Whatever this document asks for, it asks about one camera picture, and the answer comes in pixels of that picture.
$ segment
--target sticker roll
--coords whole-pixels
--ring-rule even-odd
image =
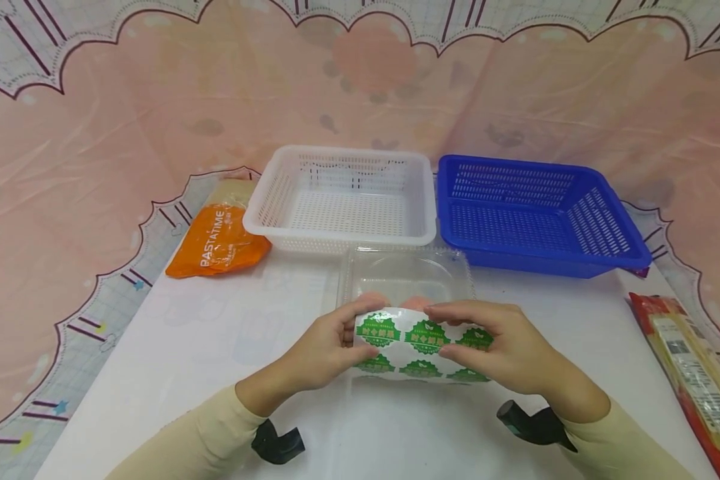
[[[385,308],[355,318],[354,342],[379,349],[376,358],[351,370],[355,377],[458,384],[489,381],[484,375],[437,354],[448,343],[487,350],[493,338],[477,325],[452,327],[434,323],[416,310]]]

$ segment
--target black clip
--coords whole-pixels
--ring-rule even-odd
[[[269,419],[266,419],[256,429],[256,436],[253,438],[251,447],[262,460],[274,465],[284,465],[306,450],[299,429],[290,430],[279,437],[275,426]]]
[[[558,443],[573,453],[579,452],[568,439],[565,426],[551,408],[541,410],[534,416],[528,416],[520,405],[510,400],[501,406],[496,418],[501,420],[518,439],[536,445]]]

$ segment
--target hand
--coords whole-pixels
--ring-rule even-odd
[[[517,305],[462,300],[426,307],[434,322],[474,323],[493,336],[487,352],[444,345],[440,356],[496,380],[513,392],[542,395],[561,418],[591,423],[611,400],[586,374],[552,348]]]
[[[282,357],[238,382],[240,402],[256,415],[270,416],[290,396],[323,388],[350,367],[376,357],[376,347],[351,342],[355,317],[384,306],[380,299],[358,299],[316,319]]]
[[[293,389],[323,388],[350,367],[376,357],[376,347],[352,345],[355,317],[384,306],[380,299],[359,299],[316,319],[277,361],[290,377]]]

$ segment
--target white plastic basket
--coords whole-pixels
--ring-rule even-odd
[[[339,254],[358,243],[426,245],[436,216],[429,159],[419,153],[286,145],[243,226],[284,251]]]

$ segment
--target green sticker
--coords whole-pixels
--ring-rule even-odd
[[[471,349],[482,350],[485,352],[491,346],[493,337],[483,329],[468,329],[461,340],[456,343],[469,347]]]
[[[401,368],[400,373],[404,373],[416,379],[432,379],[443,376],[434,364],[427,362],[426,360],[414,360],[413,362],[407,364],[404,368]]]
[[[392,316],[386,312],[368,315],[358,325],[356,332],[358,337],[363,337],[366,342],[379,348],[386,347],[394,340],[400,340],[400,330],[395,328]]]
[[[485,375],[475,372],[475,370],[461,369],[450,375],[446,375],[446,378],[451,380],[457,380],[458,382],[490,382]]]
[[[387,360],[384,355],[379,354],[376,356],[376,358],[365,360],[365,362],[360,362],[356,364],[356,367],[358,367],[363,372],[368,373],[386,373],[386,372],[394,372],[395,368],[392,367],[392,364]]]
[[[445,336],[445,330],[440,325],[429,320],[421,320],[421,322],[413,325],[413,329],[405,334],[405,340],[417,352],[426,355],[439,352],[442,345],[451,342]]]

